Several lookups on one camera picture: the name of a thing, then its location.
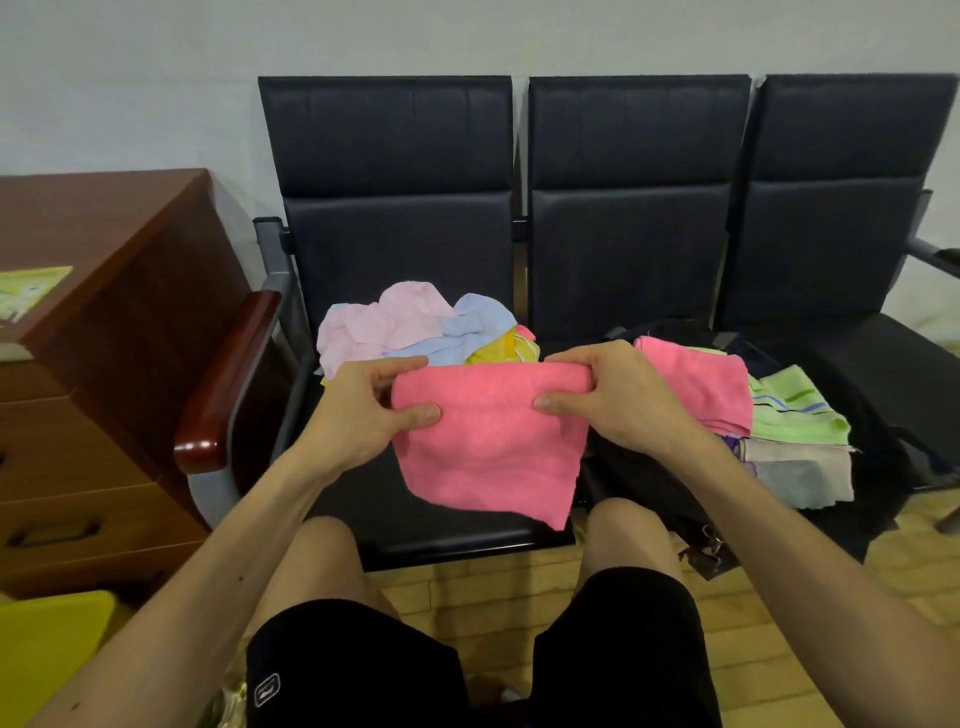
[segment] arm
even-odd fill
[[[947,726],[960,716],[960,647],[783,506],[694,421],[626,342],[556,354],[589,364],[587,395],[538,398],[669,468],[707,510],[830,706],[849,726]]]
[[[378,401],[396,375],[426,363],[414,356],[345,364],[298,441],[31,725],[193,725],[320,492],[398,431],[440,418],[436,405],[392,411]]]

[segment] drawer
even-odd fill
[[[0,364],[0,402],[46,400],[67,394],[46,368],[35,361]]]
[[[152,480],[68,397],[0,404],[0,459],[0,503]]]
[[[0,592],[16,599],[32,599],[107,589],[121,598],[142,602],[163,586],[201,543],[146,548],[0,574]]]
[[[0,574],[205,537],[155,483],[3,503]]]

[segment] chair armrest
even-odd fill
[[[229,461],[233,418],[279,316],[279,291],[250,293],[233,328],[190,395],[174,439],[174,458],[187,475],[220,471]]]
[[[919,237],[907,241],[906,251],[927,265],[960,279],[960,249],[938,248]]]

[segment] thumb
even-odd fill
[[[592,409],[590,395],[574,395],[569,392],[549,392],[534,400],[534,409],[545,415],[577,415],[588,417]]]
[[[414,404],[412,407],[391,412],[397,432],[407,429],[429,427],[440,419],[440,407],[436,404]]]

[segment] forearm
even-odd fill
[[[320,490],[282,456],[34,726],[193,725]]]
[[[797,657],[850,726],[953,725],[960,654],[711,435],[665,458],[736,553]]]

